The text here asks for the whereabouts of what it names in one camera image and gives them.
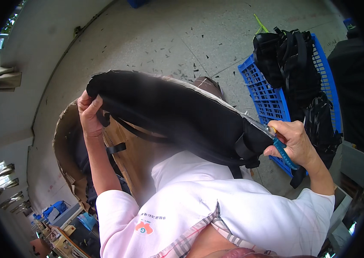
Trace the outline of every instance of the forearm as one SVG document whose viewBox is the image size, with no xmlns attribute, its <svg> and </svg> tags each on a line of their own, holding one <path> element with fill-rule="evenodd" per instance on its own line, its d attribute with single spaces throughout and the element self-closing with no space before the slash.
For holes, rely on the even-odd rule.
<svg viewBox="0 0 364 258">
<path fill-rule="evenodd" d="M 119 179 L 109 162 L 102 135 L 97 137 L 85 135 L 84 141 L 89 153 L 92 179 L 97 195 L 107 190 L 122 190 Z"/>
<path fill-rule="evenodd" d="M 322 162 L 318 153 L 313 154 L 304 168 L 308 171 L 311 180 L 311 190 L 317 194 L 333 195 L 334 182 L 325 164 Z"/>
</svg>

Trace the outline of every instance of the cardboard box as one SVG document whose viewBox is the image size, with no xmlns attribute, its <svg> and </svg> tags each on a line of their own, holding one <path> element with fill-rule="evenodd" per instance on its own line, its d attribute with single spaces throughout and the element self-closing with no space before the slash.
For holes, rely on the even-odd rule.
<svg viewBox="0 0 364 258">
<path fill-rule="evenodd" d="M 77 100 L 75 100 L 61 113 L 56 124 L 53 150 L 66 183 L 84 209 L 88 211 L 90 206 L 86 203 L 87 180 L 68 151 L 67 135 L 77 123 L 80 123 L 80 118 Z M 153 144 L 135 136 L 113 118 L 111 118 L 110 126 L 103 128 L 103 139 L 107 147 L 122 142 L 126 143 L 126 150 L 113 154 L 113 158 L 122 172 L 132 196 L 138 205 L 142 206 L 155 194 L 155 186 L 151 177 L 154 160 Z"/>
<path fill-rule="evenodd" d="M 150 133 L 145 129 L 130 124 L 139 131 Z M 110 125 L 103 128 L 104 142 L 107 147 L 119 143 L 126 143 L 126 150 L 113 154 L 115 162 L 126 180 L 130 192 L 141 207 L 155 193 L 155 184 L 152 178 L 154 166 L 154 145 L 145 141 L 110 117 Z"/>
</svg>

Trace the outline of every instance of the scissors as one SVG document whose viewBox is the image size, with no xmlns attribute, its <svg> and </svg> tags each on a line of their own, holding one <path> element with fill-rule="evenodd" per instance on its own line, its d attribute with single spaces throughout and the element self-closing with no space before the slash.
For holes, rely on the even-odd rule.
<svg viewBox="0 0 364 258">
<path fill-rule="evenodd" d="M 289 158 L 288 154 L 285 152 L 284 148 L 286 148 L 286 144 L 278 139 L 278 137 L 276 136 L 275 128 L 267 126 L 265 124 L 261 124 L 260 122 L 254 120 L 252 117 L 249 116 L 246 116 L 246 119 L 273 140 L 273 146 L 275 146 L 279 154 L 281 154 L 282 159 L 288 167 L 290 167 L 292 170 L 297 170 L 299 168 L 299 165 L 293 163 L 292 160 Z"/>
</svg>

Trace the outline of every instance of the blue crate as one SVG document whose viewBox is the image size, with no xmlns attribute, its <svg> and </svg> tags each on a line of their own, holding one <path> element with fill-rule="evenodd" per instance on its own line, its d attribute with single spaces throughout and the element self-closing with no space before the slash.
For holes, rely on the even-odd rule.
<svg viewBox="0 0 364 258">
<path fill-rule="evenodd" d="M 321 44 L 314 33 L 311 35 L 314 40 L 312 60 L 316 69 L 321 74 L 321 90 L 326 93 L 328 99 L 334 106 L 334 109 L 331 110 L 331 122 L 334 130 L 342 132 L 338 95 L 333 75 Z M 264 75 L 254 64 L 253 54 L 249 56 L 243 64 L 239 65 L 238 69 L 247 84 L 261 123 L 267 124 L 270 120 L 290 122 L 291 119 L 289 116 L 288 106 L 282 89 L 273 89 L 271 87 Z M 269 158 L 275 161 L 289 176 L 292 177 L 291 169 L 281 158 L 272 156 L 269 156 Z"/>
</svg>

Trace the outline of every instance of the right hand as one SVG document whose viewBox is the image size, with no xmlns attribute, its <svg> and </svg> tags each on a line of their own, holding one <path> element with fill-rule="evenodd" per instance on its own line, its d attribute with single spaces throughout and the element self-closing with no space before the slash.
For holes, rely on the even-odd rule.
<svg viewBox="0 0 364 258">
<path fill-rule="evenodd" d="M 85 90 L 77 100 L 81 127 L 85 137 L 95 137 L 102 134 L 103 126 L 96 117 L 96 112 L 102 106 L 102 97 L 97 95 L 96 99 L 92 99 Z"/>
<path fill-rule="evenodd" d="M 284 122 L 272 120 L 268 126 L 275 128 L 277 138 L 287 145 L 284 148 L 289 158 L 305 167 L 318 154 L 311 144 L 308 135 L 305 133 L 304 125 L 300 121 Z M 275 156 L 282 158 L 275 146 L 268 146 L 264 150 L 264 156 Z"/>
</svg>

